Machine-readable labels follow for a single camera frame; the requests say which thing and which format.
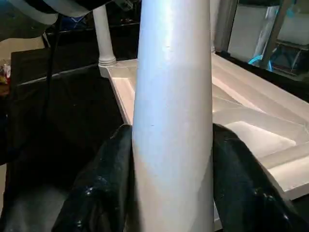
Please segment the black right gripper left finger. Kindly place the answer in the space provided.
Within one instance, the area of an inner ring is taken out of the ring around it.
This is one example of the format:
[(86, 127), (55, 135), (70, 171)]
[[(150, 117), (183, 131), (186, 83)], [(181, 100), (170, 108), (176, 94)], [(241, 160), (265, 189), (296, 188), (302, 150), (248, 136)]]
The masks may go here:
[(78, 174), (54, 232), (122, 232), (132, 178), (132, 126), (123, 124)]

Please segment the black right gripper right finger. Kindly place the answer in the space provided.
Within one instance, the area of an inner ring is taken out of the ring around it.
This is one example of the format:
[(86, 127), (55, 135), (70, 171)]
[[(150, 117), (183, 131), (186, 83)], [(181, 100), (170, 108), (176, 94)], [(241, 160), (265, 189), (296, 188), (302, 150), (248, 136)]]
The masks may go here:
[(214, 201), (225, 232), (307, 232), (275, 178), (230, 129), (213, 124)]

